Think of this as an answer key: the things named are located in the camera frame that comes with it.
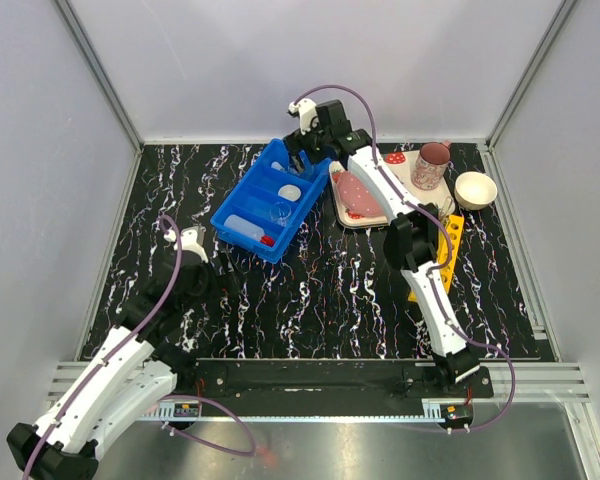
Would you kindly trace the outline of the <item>small white dish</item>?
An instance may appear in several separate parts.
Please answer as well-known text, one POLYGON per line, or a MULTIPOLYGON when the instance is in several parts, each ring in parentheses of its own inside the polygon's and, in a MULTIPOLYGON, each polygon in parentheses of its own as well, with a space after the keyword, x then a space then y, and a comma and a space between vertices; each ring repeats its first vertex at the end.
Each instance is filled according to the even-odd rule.
POLYGON ((291 202, 297 202, 302 197, 301 189, 293 184, 286 184, 279 188, 278 196, 291 202))

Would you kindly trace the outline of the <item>white wash bottle red cap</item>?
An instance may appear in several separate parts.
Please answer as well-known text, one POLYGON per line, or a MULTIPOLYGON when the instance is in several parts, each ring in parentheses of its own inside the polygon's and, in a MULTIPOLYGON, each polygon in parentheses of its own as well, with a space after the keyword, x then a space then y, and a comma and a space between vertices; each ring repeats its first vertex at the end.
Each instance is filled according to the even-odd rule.
POLYGON ((275 240, 267 235, 262 227, 238 215, 232 214, 228 216, 224 222, 224 226, 268 247, 275 245, 275 240))

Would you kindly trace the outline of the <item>small glass beaker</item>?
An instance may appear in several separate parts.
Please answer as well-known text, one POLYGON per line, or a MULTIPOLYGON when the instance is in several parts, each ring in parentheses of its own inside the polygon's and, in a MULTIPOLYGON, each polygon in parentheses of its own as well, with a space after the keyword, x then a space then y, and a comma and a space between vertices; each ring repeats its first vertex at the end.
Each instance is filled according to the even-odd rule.
POLYGON ((272 223, 286 228, 293 214, 291 206, 285 202, 275 202, 269 209, 269 217, 272 223))

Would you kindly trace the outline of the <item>blue compartment bin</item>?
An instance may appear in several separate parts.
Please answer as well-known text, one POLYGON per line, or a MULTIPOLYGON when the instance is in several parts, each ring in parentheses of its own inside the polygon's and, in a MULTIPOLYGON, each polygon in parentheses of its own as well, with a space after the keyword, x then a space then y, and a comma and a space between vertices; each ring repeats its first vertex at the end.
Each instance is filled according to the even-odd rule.
MULTIPOLYGON (((301 153, 301 159, 305 167, 311 165, 304 153, 301 153)), ((241 247, 262 260, 277 263, 322 194, 327 184, 331 160, 325 159, 316 165, 311 165, 314 171, 308 181, 273 170, 271 168, 273 161, 283 165, 291 164, 289 153, 280 139, 272 140, 264 148, 255 163, 216 210, 211 218, 211 224, 220 240, 241 247), (278 196, 279 188, 286 184, 293 184, 301 189, 300 200, 291 202, 278 196), (293 210, 286 228, 270 220, 269 209, 275 202, 285 202, 293 210), (226 228, 224 222, 232 214, 262 227, 265 233, 275 240, 275 245, 268 247, 226 228)))

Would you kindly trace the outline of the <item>glass test tube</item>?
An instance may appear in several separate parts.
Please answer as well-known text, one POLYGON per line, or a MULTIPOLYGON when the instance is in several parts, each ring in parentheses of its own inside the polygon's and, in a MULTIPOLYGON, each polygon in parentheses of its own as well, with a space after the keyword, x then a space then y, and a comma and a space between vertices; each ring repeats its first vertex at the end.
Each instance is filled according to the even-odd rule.
POLYGON ((451 215, 455 210, 455 201, 452 196, 447 196, 445 201, 440 208, 440 215, 442 218, 446 218, 451 215))

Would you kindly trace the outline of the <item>yellow test tube rack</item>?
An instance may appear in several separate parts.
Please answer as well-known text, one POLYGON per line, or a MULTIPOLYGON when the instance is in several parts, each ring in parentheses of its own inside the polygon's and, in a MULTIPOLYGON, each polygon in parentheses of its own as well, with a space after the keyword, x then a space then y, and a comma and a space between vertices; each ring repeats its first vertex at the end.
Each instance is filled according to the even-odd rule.
POLYGON ((448 253, 451 253, 448 264, 440 271, 446 293, 450 292, 454 279, 454 270, 458 258, 464 224, 465 219, 462 215, 451 214, 445 218, 443 225, 451 240, 451 247, 448 247, 444 235, 442 233, 439 234, 438 262, 443 263, 446 261, 448 259, 448 253))

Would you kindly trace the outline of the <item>glass flask with stopper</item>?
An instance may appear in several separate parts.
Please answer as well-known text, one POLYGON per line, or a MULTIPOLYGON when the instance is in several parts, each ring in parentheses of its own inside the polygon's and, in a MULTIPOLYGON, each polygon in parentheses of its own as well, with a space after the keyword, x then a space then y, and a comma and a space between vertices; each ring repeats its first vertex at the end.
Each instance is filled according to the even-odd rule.
POLYGON ((311 178, 314 171, 314 168, 311 165, 308 165, 302 171, 299 171, 293 164, 283 165, 277 161, 271 163, 271 168, 275 171, 283 172, 306 181, 311 178))

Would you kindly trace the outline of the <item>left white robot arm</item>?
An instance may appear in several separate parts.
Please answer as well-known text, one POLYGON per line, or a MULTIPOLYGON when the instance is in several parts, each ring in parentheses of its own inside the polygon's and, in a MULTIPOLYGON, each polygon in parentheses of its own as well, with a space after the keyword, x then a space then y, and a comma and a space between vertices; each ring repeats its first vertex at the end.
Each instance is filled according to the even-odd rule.
POLYGON ((168 342, 190 309, 238 290, 228 258, 215 270, 192 250, 174 253, 122 307, 118 322, 69 389, 7 444, 26 479, 91 479, 111 445, 139 417, 168 402, 171 431, 188 427, 205 403, 197 359, 168 342))

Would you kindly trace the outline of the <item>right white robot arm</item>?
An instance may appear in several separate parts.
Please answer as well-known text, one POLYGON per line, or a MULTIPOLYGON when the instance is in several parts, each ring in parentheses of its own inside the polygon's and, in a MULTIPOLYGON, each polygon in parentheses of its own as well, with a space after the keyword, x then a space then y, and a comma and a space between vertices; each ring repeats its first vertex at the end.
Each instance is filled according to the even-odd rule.
POLYGON ((381 207, 389 222, 384 255, 416 295, 436 365, 435 387, 446 396, 460 394, 479 370, 479 360, 444 288, 437 249, 446 230, 437 208, 421 203, 402 185, 382 160, 375 134, 353 129, 341 101, 317 104, 301 98, 289 104, 288 113, 299 120, 299 128, 284 138, 294 165, 301 166, 302 156, 313 164, 338 160, 381 207))

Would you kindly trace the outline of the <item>pink polka dot plate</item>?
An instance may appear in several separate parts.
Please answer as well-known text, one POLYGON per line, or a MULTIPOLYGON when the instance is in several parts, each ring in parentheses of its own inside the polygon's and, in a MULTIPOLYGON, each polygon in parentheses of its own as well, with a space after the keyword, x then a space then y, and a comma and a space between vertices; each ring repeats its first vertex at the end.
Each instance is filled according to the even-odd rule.
POLYGON ((384 215, 374 196, 351 172, 341 172, 335 185, 340 201, 352 214, 370 218, 384 215))

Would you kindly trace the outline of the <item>strawberry print tray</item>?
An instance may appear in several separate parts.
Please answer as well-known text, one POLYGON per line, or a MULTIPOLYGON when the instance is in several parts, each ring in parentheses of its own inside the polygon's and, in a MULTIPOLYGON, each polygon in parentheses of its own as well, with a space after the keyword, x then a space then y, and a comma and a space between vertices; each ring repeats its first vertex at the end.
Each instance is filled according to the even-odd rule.
MULTIPOLYGON (((383 156, 384 162, 405 189, 421 203, 433 203, 444 218, 453 214, 456 203, 444 179, 432 190, 422 190, 411 181, 411 170, 415 167, 419 151, 392 152, 383 156)), ((340 162, 332 162, 329 175, 334 191, 334 204, 340 223, 347 228, 371 228, 388 224, 380 205, 362 182, 346 173, 340 162)))

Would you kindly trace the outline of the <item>pink ghost print mug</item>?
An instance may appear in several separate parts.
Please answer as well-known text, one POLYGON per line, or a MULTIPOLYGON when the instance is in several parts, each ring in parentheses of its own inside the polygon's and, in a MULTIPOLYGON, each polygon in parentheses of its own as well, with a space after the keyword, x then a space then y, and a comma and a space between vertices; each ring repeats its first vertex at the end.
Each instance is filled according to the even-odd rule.
POLYGON ((433 190, 441 182, 450 163, 449 141, 424 144, 411 169, 411 182, 421 190, 433 190))

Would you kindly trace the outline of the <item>white ceramic bowl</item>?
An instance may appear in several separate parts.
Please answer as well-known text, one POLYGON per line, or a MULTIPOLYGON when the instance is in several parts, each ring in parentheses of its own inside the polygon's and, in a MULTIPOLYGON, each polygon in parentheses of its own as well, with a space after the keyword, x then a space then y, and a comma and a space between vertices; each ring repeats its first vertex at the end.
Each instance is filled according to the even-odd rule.
POLYGON ((456 179, 454 194, 462 208, 476 211, 495 201, 498 188, 495 182, 486 174, 465 172, 456 179))

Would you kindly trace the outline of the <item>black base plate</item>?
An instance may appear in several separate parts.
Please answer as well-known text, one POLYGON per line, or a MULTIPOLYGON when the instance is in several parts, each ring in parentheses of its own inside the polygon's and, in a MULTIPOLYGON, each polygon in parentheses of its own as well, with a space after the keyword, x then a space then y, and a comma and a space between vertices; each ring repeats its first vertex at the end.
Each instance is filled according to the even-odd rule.
POLYGON ((425 406, 494 397, 488 369, 443 386, 430 362, 415 360, 201 359, 176 391, 200 393, 240 417, 422 417, 425 406))

